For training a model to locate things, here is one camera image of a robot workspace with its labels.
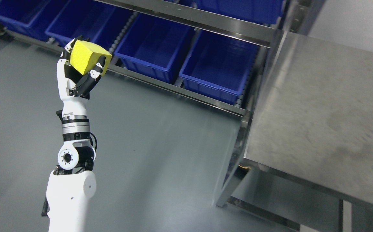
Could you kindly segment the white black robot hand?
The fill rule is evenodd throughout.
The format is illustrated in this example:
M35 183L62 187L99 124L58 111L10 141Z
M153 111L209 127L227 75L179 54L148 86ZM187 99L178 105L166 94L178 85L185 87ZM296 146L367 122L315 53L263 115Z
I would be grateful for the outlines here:
M90 92L103 77L105 56L99 58L98 63L88 73L80 74L69 62L75 41L88 41L81 35L68 42L61 52L56 65L57 86L59 97L63 102L62 110L57 111L60 119L72 117L85 118L85 105L90 99Z

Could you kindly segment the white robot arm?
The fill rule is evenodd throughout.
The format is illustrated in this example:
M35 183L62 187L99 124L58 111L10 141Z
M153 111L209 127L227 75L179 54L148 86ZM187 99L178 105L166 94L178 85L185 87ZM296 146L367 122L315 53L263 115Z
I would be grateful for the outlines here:
M48 179L41 215L48 217L50 232L83 232L91 198L97 190L93 172L98 140L88 116L57 111L63 145L57 166Z

